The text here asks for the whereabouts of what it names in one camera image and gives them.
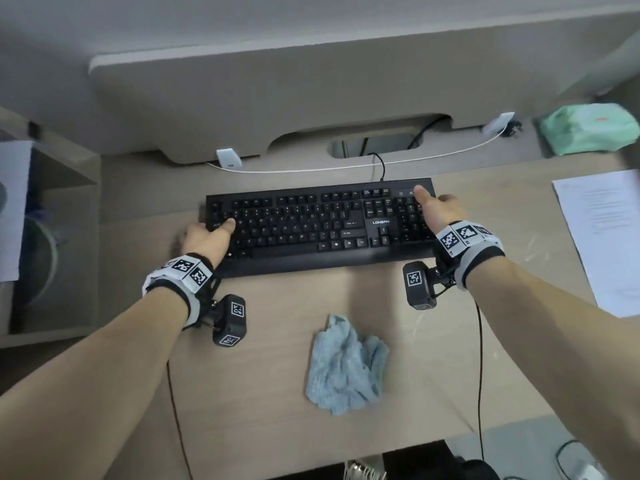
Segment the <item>person's right hand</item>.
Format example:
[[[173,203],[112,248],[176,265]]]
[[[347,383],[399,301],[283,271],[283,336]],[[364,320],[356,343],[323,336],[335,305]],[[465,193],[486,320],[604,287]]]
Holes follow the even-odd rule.
[[[459,199],[452,194],[442,194],[438,199],[437,215],[423,215],[434,235],[440,233],[452,223],[466,220],[466,212]]]

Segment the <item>person's left hand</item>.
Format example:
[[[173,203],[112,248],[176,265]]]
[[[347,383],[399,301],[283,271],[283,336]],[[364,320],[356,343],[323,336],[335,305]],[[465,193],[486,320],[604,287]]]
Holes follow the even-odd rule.
[[[227,254],[229,241],[215,241],[212,232],[203,223],[189,225],[181,241],[181,254],[198,254],[208,259],[213,269],[216,269]]]

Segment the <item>black computer keyboard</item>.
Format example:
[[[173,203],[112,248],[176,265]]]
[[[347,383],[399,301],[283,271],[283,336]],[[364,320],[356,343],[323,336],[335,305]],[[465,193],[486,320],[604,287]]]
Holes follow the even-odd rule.
[[[430,178],[210,194],[209,231],[236,222],[222,279],[433,257],[434,234],[413,195]]]

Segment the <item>person's left forearm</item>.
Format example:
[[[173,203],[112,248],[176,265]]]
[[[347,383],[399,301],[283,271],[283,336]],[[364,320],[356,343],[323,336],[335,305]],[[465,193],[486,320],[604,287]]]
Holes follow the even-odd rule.
[[[102,480],[164,376],[188,307],[154,289],[0,396],[0,480]]]

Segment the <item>person's right forearm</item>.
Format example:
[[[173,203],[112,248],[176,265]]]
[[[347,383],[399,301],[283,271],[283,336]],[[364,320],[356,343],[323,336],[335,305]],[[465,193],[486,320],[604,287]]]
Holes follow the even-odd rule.
[[[640,480],[640,327],[503,256],[471,268],[466,288],[564,427],[614,480]]]

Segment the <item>right wristband with marker tags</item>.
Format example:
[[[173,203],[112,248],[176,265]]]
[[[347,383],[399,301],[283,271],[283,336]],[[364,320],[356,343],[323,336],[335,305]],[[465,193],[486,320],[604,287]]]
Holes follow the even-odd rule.
[[[453,222],[436,234],[434,254],[460,290],[467,290],[467,277],[477,266],[506,255],[497,236],[466,220]]]

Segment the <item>wristband with marker tags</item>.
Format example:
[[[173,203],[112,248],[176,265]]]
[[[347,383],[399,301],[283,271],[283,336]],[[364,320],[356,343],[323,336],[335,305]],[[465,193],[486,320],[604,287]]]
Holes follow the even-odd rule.
[[[497,236],[466,220],[453,222],[436,234],[434,254],[460,290],[467,290],[467,277],[477,266],[506,255]]]
[[[196,325],[212,309],[214,269],[208,258],[188,253],[172,258],[147,275],[141,288],[142,296],[156,288],[167,288],[186,304],[188,316],[183,330]]]

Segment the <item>left wristband with marker tags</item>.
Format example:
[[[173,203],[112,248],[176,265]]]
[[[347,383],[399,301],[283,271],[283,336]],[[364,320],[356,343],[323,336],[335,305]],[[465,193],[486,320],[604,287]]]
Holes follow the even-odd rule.
[[[186,304],[188,316],[183,330],[196,325],[212,309],[214,269],[208,258],[188,253],[172,258],[147,275],[141,288],[142,296],[156,288],[167,288]]]

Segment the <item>grey desk partition panel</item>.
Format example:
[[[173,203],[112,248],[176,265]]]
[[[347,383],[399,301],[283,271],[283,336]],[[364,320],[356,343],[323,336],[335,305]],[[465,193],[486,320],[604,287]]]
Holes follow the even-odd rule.
[[[259,155],[284,135],[430,113],[455,127],[532,115],[640,30],[640,0],[446,31],[95,57],[103,104],[177,164]]]

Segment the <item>wooden side shelf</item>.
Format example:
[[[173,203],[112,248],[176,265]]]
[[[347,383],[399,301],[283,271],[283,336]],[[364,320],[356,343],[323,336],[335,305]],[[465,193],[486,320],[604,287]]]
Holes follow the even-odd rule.
[[[0,106],[0,143],[31,141],[19,279],[0,282],[0,349],[98,329],[100,155]]]

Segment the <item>green plastic bag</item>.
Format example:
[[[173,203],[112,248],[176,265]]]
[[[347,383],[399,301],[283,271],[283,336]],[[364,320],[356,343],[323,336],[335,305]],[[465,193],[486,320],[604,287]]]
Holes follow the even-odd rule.
[[[640,123],[616,103],[562,106],[542,118],[539,129],[556,156],[615,152],[640,138]]]

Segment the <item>white printed paper sheet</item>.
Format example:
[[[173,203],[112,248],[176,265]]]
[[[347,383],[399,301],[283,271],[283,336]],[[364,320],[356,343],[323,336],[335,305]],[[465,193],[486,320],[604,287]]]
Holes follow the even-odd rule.
[[[640,317],[640,170],[552,185],[597,306]]]

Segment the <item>light blue cloth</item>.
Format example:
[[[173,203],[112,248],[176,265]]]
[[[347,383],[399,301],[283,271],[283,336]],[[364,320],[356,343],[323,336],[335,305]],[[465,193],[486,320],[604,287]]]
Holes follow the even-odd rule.
[[[388,355],[382,339],[361,336],[346,317],[330,315],[325,329],[314,336],[307,399],[334,416],[378,403]]]

